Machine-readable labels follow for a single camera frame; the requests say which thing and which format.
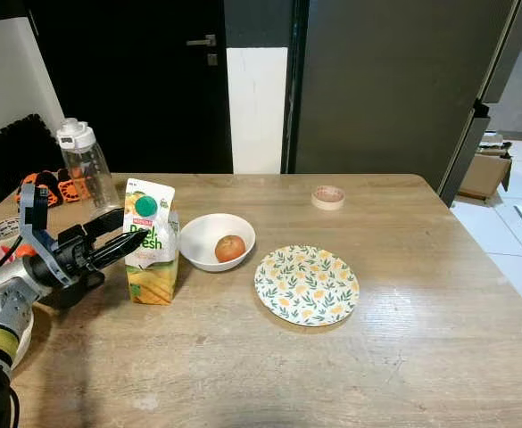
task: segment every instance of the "black door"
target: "black door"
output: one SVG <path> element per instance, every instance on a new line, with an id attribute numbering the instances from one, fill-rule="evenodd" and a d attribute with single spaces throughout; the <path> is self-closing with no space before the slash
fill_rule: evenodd
<path id="1" fill-rule="evenodd" d="M 222 0 L 26 5 L 65 116 L 112 171 L 232 172 Z"/>

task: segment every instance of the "white tile floor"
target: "white tile floor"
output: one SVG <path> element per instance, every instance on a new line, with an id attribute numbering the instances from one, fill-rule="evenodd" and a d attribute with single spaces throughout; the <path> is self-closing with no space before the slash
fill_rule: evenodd
<path id="1" fill-rule="evenodd" d="M 513 142 L 509 191 L 486 202 L 458 196 L 451 211 L 522 296 L 522 141 Z"/>

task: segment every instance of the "green bottle cap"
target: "green bottle cap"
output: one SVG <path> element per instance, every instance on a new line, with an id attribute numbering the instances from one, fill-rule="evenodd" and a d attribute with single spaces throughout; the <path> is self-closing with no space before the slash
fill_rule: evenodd
<path id="1" fill-rule="evenodd" d="M 142 196 L 136 201 L 136 211 L 142 217 L 150 217 L 157 211 L 157 202 L 151 196 Z"/>

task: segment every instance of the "clear bottle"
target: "clear bottle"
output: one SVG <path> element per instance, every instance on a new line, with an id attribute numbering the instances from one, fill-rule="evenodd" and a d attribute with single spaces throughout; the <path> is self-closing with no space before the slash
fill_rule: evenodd
<path id="1" fill-rule="evenodd" d="M 92 128 L 67 118 L 56 131 L 56 139 L 80 200 L 92 202 L 92 218 L 119 208 L 120 198 Z"/>

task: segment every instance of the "white bottle cap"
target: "white bottle cap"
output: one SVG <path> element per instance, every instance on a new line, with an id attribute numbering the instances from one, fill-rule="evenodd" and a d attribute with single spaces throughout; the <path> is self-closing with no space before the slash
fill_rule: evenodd
<path id="1" fill-rule="evenodd" d="M 87 122 L 66 118 L 62 121 L 61 128 L 56 131 L 56 140 L 63 150 L 86 152 L 94 145 L 96 137 Z"/>

